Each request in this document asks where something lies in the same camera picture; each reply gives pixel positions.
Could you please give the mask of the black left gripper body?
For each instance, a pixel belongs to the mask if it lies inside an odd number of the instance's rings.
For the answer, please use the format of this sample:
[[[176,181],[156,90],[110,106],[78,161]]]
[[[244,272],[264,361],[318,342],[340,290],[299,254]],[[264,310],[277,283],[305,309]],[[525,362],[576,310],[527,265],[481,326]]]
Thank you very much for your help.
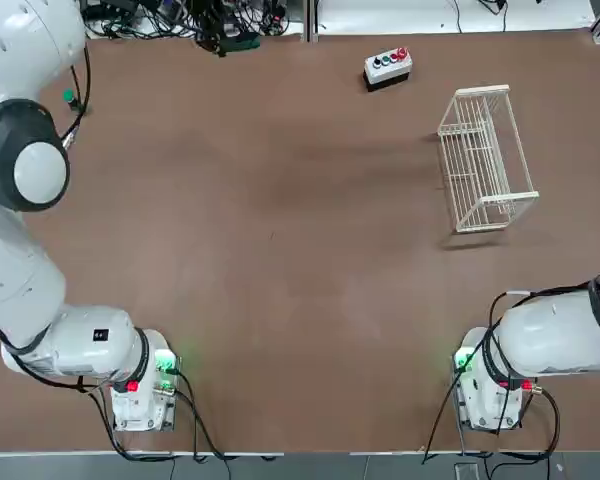
[[[220,40],[226,37],[225,23],[230,8],[221,0],[196,0],[195,25],[198,40]]]

